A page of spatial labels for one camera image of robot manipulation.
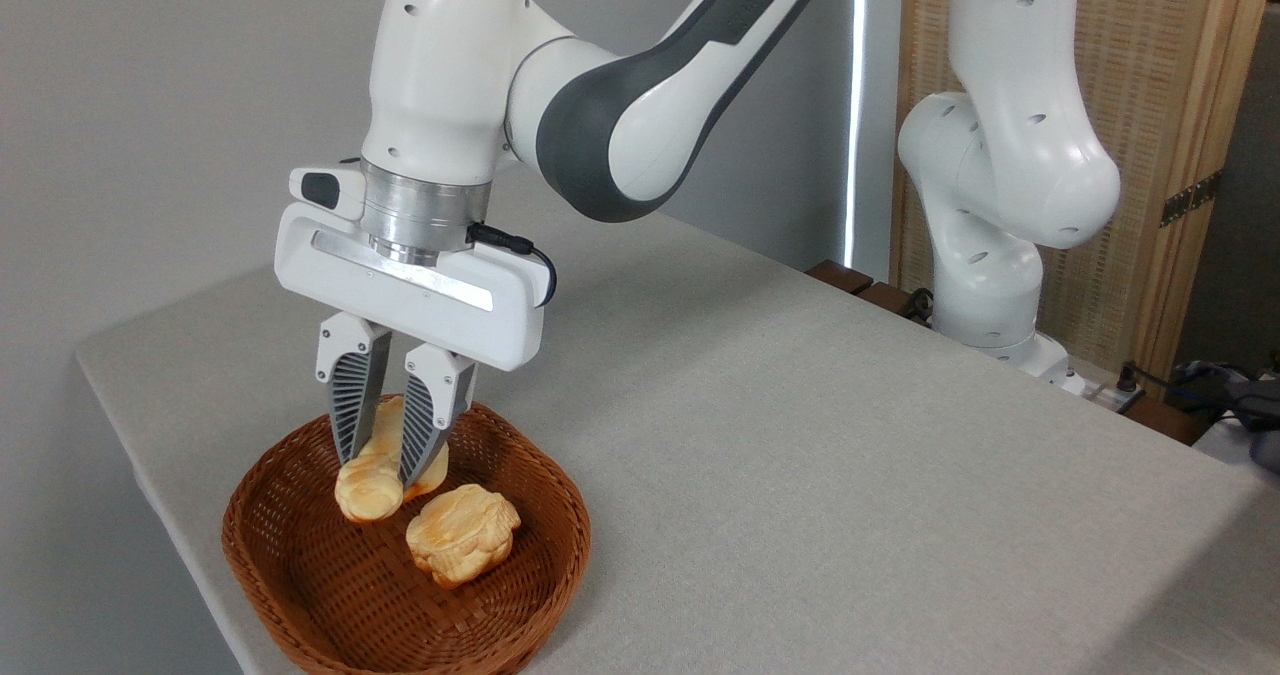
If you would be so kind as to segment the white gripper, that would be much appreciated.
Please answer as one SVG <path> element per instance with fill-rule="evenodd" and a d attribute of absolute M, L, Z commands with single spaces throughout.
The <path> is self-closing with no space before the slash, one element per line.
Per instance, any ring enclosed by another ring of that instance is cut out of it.
<path fill-rule="evenodd" d="M 379 254 L 358 224 L 365 178 L 352 167 L 296 168 L 289 191 L 294 202 L 276 234 L 276 278 L 346 311 L 321 323 L 315 365 L 342 465 L 372 434 L 390 329 L 426 342 L 404 360 L 399 479 L 410 489 L 470 409 L 475 360 L 512 371 L 538 352 L 547 265 L 490 245 L 444 252 L 428 265 Z"/>

